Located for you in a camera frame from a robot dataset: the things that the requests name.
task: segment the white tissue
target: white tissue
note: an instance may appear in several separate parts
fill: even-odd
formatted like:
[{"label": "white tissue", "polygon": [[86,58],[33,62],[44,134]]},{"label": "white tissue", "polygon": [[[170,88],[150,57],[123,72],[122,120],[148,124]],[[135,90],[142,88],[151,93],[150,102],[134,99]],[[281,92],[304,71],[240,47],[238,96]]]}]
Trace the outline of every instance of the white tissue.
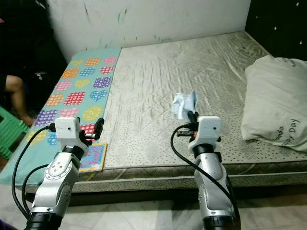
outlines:
[{"label": "white tissue", "polygon": [[195,91],[189,95],[179,92],[176,93],[176,97],[172,103],[172,113],[179,120],[189,120],[188,111],[195,112],[195,107],[197,103],[197,94]]}]

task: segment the green plastic chair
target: green plastic chair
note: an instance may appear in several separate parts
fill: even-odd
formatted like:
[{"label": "green plastic chair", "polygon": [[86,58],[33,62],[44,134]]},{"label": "green plastic chair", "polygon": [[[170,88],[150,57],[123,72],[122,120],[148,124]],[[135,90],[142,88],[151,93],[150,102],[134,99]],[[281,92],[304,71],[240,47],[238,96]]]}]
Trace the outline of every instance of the green plastic chair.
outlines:
[{"label": "green plastic chair", "polygon": [[0,155],[9,160],[29,127],[0,107]]}]

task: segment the white pillow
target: white pillow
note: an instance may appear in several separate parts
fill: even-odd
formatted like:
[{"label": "white pillow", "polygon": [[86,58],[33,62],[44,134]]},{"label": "white pillow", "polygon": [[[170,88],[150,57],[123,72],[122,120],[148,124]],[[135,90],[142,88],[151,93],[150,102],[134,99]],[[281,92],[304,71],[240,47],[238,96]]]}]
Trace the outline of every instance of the white pillow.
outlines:
[{"label": "white pillow", "polygon": [[307,61],[265,56],[245,75],[243,139],[307,151]]}]

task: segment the quilted mattress surface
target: quilted mattress surface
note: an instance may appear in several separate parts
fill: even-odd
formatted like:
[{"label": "quilted mattress surface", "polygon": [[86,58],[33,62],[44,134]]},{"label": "quilted mattress surface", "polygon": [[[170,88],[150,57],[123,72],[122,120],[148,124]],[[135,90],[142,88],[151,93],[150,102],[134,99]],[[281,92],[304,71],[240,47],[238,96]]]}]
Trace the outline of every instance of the quilted mattress surface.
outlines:
[{"label": "quilted mattress surface", "polygon": [[[245,32],[122,49],[100,139],[108,143],[104,170],[81,173],[74,191],[196,187],[193,170],[170,147],[173,130],[184,123],[171,114],[171,103],[177,92],[194,90],[199,114],[223,120],[217,150],[234,186],[307,183],[307,154],[242,140],[244,71],[264,55]],[[193,161],[188,143],[175,139]]]}]

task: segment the colorful book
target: colorful book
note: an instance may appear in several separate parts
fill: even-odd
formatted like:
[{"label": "colorful book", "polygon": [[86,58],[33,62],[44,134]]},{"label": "colorful book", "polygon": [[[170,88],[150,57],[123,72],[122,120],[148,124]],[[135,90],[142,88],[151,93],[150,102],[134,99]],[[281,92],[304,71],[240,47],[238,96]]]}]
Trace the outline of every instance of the colorful book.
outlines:
[{"label": "colorful book", "polygon": [[101,171],[106,156],[106,143],[95,143],[88,148],[88,154],[81,159],[79,172],[88,173]]}]

